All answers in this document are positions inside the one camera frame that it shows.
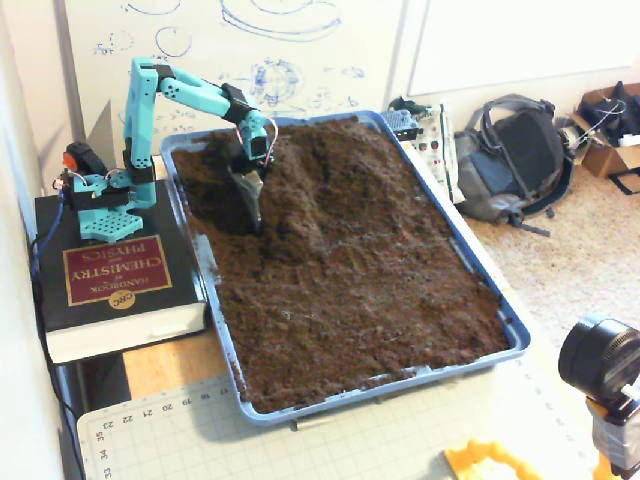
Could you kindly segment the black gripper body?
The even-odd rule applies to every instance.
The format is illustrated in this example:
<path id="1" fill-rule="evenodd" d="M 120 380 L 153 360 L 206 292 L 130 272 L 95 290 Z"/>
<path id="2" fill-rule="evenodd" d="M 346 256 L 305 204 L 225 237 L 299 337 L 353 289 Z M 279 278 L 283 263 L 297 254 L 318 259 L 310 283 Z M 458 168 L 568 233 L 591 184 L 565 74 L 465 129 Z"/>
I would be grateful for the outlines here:
<path id="1" fill-rule="evenodd" d="M 251 154 L 257 154 L 258 158 L 251 160 L 243 145 L 235 144 L 227 147 L 227 165 L 230 171 L 243 175 L 255 171 L 258 175 L 267 175 L 275 164 L 273 153 L 271 153 L 269 159 L 266 160 L 266 154 L 268 152 L 267 143 L 249 143 L 249 150 Z"/>

